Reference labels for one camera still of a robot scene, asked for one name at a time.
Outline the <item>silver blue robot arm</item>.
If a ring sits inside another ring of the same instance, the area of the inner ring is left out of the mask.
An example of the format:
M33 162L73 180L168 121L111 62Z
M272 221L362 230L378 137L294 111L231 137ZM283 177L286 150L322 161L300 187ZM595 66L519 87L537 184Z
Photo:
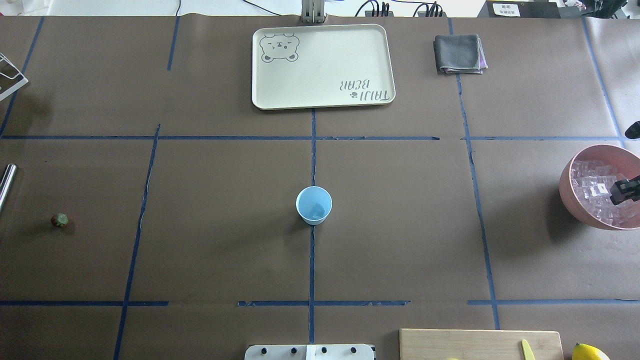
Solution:
M639 139L640 121L633 123L624 134L628 139ZM610 193L610 201L614 206L630 200L638 202L640 200L640 176L618 180L610 188Z

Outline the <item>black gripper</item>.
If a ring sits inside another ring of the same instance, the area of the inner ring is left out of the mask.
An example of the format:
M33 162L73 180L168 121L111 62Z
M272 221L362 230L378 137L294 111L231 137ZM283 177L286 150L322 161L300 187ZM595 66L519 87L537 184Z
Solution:
M610 188L610 193L610 201L613 205L620 205L628 200L638 202L640 200L640 176L616 181Z

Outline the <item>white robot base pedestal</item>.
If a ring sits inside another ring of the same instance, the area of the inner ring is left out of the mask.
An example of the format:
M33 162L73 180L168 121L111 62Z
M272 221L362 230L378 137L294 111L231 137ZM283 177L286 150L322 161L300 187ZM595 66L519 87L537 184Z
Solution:
M247 347L245 360L375 360L373 345L346 344L256 344Z

